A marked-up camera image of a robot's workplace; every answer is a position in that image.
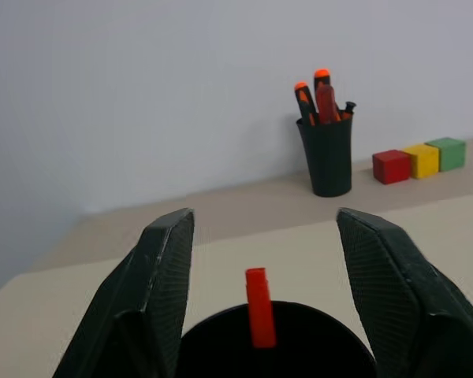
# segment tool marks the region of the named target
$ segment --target orange marker cap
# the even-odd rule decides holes
[[[315,76],[314,77],[324,77],[324,76],[329,76],[330,75],[330,71],[329,69],[318,69],[317,71],[315,71]]]
[[[308,87],[308,84],[307,82],[305,81],[299,81],[298,83],[296,83],[296,85],[294,86],[294,90],[297,91],[303,87]]]

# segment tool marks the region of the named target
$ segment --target white table surface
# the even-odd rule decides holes
[[[379,214],[404,227],[473,303],[473,195]],[[16,277],[0,291],[0,377],[52,376],[98,285],[119,259]],[[273,299],[319,308],[365,343],[334,221],[195,246],[184,330],[245,302],[244,270],[265,266]]]

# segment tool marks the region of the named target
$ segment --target green block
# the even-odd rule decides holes
[[[466,162],[466,142],[459,139],[441,138],[426,142],[428,146],[440,150],[440,172],[464,167]]]

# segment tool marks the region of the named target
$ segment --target yellow block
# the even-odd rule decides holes
[[[417,144],[403,149],[412,159],[412,177],[423,179],[438,173],[440,169],[440,150],[426,144]]]

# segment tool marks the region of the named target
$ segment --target red stick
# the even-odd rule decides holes
[[[264,268],[248,269],[247,300],[249,324],[254,348],[273,348],[277,345],[274,314]]]
[[[334,101],[334,89],[330,85],[319,85],[315,92],[318,118],[321,124],[331,124],[340,120],[337,103]]]

